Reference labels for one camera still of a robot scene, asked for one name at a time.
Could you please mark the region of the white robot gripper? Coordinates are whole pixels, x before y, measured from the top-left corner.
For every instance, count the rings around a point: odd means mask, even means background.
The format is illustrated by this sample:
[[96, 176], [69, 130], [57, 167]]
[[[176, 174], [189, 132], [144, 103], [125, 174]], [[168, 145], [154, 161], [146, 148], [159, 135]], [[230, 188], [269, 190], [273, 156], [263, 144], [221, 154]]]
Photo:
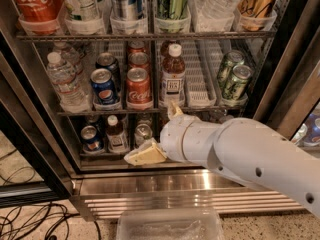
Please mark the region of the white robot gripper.
[[217, 168], [220, 161], [214, 142], [219, 125], [183, 114], [173, 101], [169, 102], [167, 114], [170, 121], [161, 130], [161, 146], [151, 138], [125, 155], [124, 160], [133, 166], [141, 166], [162, 163], [168, 157], [173, 161], [193, 163], [204, 168]]

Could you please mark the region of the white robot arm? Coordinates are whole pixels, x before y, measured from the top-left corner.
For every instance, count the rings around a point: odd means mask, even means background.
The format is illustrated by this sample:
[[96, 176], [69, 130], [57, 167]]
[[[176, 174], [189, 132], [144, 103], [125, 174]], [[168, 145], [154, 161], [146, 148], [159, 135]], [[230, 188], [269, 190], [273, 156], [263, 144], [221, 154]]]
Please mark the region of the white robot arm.
[[320, 217], [320, 160], [278, 132], [248, 118], [205, 122], [174, 103], [168, 118], [160, 140], [129, 152], [127, 163], [193, 163], [249, 188], [280, 192]]

